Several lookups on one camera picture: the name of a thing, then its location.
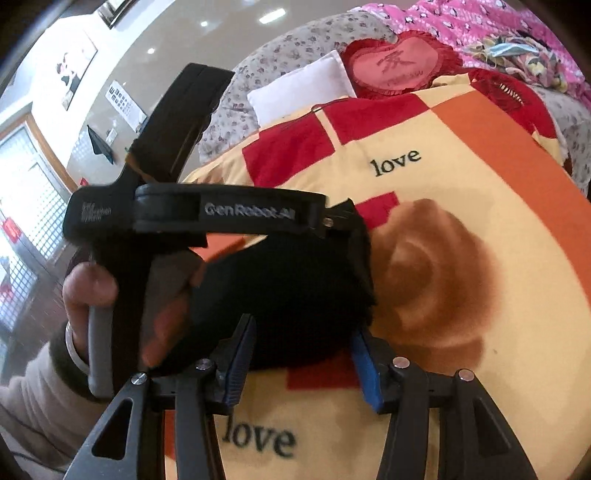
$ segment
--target heart-shaped pillow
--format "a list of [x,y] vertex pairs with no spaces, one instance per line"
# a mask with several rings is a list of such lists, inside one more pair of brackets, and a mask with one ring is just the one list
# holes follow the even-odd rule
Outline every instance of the heart-shaped pillow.
[[426,32],[407,31],[396,43],[356,40],[342,54],[360,98],[380,98],[430,86],[441,75],[459,73],[462,60],[449,46]]

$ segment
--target eye chart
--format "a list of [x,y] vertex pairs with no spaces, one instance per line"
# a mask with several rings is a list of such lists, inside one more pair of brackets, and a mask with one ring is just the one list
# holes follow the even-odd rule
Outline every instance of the eye chart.
[[128,93],[123,90],[123,87],[119,85],[119,82],[113,81],[111,86],[105,94],[107,100],[115,107],[115,110],[125,118],[125,121],[136,133],[139,133],[139,129],[146,120],[146,114],[143,113],[141,108],[135,103]]

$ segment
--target screw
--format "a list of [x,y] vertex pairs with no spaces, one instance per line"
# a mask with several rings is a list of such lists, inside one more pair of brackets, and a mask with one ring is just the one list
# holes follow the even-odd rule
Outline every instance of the screw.
[[408,368],[410,366],[410,360],[405,356],[398,356],[392,360],[392,364],[396,368]]
[[197,360],[197,370],[209,370],[212,366],[213,362],[209,358],[202,358],[201,360]]
[[134,374],[133,377],[131,377],[131,382],[134,385],[141,385],[141,384],[144,384],[147,379],[148,379],[147,374],[145,374],[144,372],[138,372],[138,373]]
[[474,372],[472,370],[468,370],[467,368],[462,368],[457,373],[457,376],[460,377],[464,382],[471,382],[474,380]]

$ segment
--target sleeve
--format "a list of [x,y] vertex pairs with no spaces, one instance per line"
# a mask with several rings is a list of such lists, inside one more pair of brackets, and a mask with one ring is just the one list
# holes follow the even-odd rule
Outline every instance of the sleeve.
[[23,377],[0,387],[0,424],[47,466],[69,463],[106,408],[66,346],[66,325],[27,365]]

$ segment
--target window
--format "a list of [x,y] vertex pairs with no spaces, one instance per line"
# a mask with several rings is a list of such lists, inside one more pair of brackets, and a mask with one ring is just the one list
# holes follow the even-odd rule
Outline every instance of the window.
[[66,202],[42,168],[43,159],[25,125],[0,143],[0,209],[49,260],[63,238]]
[[[37,276],[16,255],[0,231],[0,322],[9,331],[13,330],[27,305],[36,281]],[[2,345],[0,343],[0,364],[3,361]]]

